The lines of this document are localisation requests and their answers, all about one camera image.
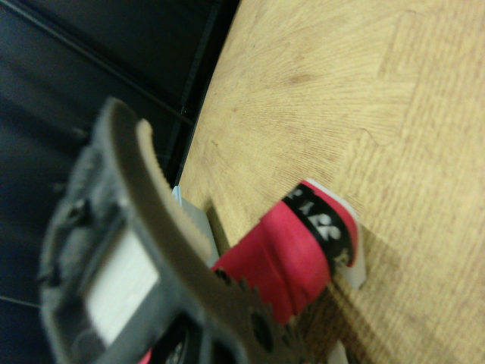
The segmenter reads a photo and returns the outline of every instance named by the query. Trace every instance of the red cylindrical object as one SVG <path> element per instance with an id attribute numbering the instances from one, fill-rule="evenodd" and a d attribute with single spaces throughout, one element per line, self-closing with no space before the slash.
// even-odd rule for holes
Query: red cylindrical object
<path id="1" fill-rule="evenodd" d="M 213 270 L 258 286 L 284 324 L 320 294 L 338 265 L 352 264 L 357 241 L 357 222 L 339 199 L 302 181 Z"/>

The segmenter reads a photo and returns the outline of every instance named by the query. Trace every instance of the black band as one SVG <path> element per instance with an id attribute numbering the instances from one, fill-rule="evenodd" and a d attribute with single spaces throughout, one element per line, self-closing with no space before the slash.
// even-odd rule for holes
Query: black band
<path id="1" fill-rule="evenodd" d="M 311 232 L 327 257 L 330 273 L 353 260 L 350 233 L 341 217 L 322 198 L 304 184 L 298 185 L 283 199 Z"/>

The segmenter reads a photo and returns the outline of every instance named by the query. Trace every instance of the black wall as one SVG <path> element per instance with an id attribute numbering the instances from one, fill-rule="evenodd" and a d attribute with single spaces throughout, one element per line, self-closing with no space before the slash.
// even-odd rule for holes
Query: black wall
<path id="1" fill-rule="evenodd" d="M 26 352 L 49 362 L 35 308 L 39 249 L 104 100 L 151 122 L 175 184 L 237 2 L 0 0 L 2 362 L 28 362 Z"/>

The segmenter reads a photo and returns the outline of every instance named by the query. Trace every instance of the wooden table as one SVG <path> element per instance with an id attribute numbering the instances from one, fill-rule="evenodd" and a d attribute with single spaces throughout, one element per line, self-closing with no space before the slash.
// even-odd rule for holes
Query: wooden table
<path id="1" fill-rule="evenodd" d="M 368 268 L 304 312 L 310 348 L 485 362 L 485 2 L 242 0 L 184 196 L 233 245 L 306 177 L 355 207 Z"/>

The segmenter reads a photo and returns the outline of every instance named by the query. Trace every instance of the red plastic part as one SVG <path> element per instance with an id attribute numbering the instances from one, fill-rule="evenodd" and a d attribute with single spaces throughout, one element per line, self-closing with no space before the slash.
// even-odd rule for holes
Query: red plastic part
<path id="1" fill-rule="evenodd" d="M 349 212 L 315 186 L 302 183 L 339 214 L 356 252 L 358 229 Z M 212 269 L 218 268 L 236 280 L 244 277 L 251 287 L 258 286 L 263 302 L 272 304 L 274 318 L 282 324 L 317 298 L 331 280 L 327 258 L 318 242 L 281 201 Z"/>

